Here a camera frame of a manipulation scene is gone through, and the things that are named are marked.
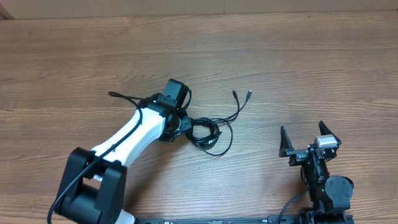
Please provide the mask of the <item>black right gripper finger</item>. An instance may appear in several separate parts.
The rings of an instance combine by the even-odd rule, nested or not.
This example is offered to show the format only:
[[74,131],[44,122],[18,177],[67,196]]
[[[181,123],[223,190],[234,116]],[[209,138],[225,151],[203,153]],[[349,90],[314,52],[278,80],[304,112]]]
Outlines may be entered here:
[[287,157],[290,154],[290,151],[294,150],[294,147],[290,141],[290,138],[287,135],[287,131],[284,126],[280,127],[280,149],[279,149],[279,157]]
[[321,134],[322,136],[324,136],[324,135],[333,135],[333,137],[334,137],[334,138],[336,139],[336,141],[337,141],[337,145],[340,145],[340,144],[341,144],[341,140],[340,140],[332,131],[330,131],[330,130],[327,128],[326,124],[325,124],[323,121],[319,121],[318,127],[319,127],[319,129],[320,129],[320,134]]

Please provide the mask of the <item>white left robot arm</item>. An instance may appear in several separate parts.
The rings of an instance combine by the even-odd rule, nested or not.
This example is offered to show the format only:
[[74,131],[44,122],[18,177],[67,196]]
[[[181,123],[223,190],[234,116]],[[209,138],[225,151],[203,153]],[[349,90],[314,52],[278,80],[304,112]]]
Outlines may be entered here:
[[68,157],[47,221],[57,213],[76,223],[137,223],[123,210],[128,168],[152,141],[172,141],[191,128],[184,110],[148,106],[92,150],[77,147]]

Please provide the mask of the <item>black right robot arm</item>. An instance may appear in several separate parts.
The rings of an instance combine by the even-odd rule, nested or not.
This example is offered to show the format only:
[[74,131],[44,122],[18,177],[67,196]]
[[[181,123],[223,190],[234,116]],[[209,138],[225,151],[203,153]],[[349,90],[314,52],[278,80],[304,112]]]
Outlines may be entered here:
[[[278,223],[354,223],[347,215],[353,195],[354,183],[345,176],[330,175],[326,163],[336,157],[341,140],[323,121],[318,123],[320,135],[305,149],[294,149],[287,131],[280,128],[280,157],[289,158],[289,166],[299,166],[306,189],[291,198],[280,211]],[[285,215],[286,209],[304,194],[309,194],[311,206],[301,208],[298,215]]]

